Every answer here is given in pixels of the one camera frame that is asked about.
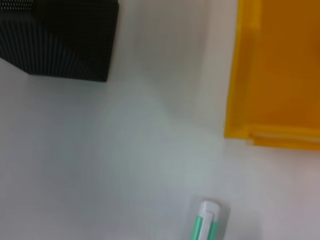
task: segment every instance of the yellow bin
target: yellow bin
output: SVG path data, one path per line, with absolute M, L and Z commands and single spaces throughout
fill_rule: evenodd
M 320 0 L 239 0 L 225 137 L 320 150 Z

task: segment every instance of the black ribbed object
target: black ribbed object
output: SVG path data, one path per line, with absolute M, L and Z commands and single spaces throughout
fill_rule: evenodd
M 117 0 L 0 0 L 0 58 L 32 75 L 105 82 Z

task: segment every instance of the yellow container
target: yellow container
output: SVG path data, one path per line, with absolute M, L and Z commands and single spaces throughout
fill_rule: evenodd
M 320 0 L 239 0 L 225 137 L 320 150 Z

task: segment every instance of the green stripe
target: green stripe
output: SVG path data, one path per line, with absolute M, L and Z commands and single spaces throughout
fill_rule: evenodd
M 202 226 L 202 221 L 203 221 L 202 217 L 199 217 L 199 216 L 196 217 L 195 223 L 194 223 L 193 234 L 192 234 L 190 240 L 198 240 L 201 226 Z
M 215 240 L 217 228 L 218 228 L 218 223 L 216 221 L 213 221 L 211 223 L 208 240 Z

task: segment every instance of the green and white object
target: green and white object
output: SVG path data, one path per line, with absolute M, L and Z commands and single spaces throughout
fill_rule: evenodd
M 220 206 L 213 201 L 201 203 L 190 240 L 215 240 Z

